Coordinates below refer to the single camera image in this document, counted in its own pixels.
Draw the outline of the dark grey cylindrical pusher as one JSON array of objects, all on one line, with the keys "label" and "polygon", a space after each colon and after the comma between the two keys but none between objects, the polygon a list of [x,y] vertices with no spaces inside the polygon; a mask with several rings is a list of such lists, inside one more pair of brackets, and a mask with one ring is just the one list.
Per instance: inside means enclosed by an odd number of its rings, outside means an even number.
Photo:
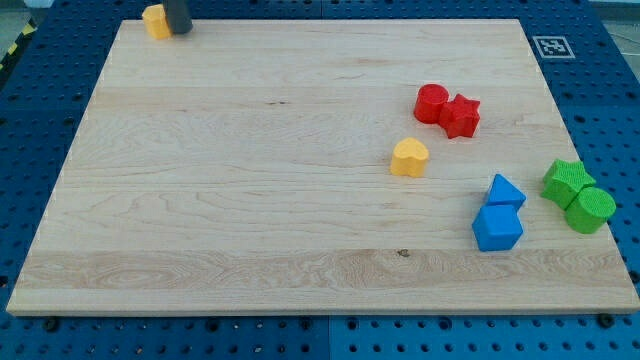
[{"label": "dark grey cylindrical pusher", "polygon": [[173,34],[187,34],[193,29],[188,0],[162,0],[162,6]]}]

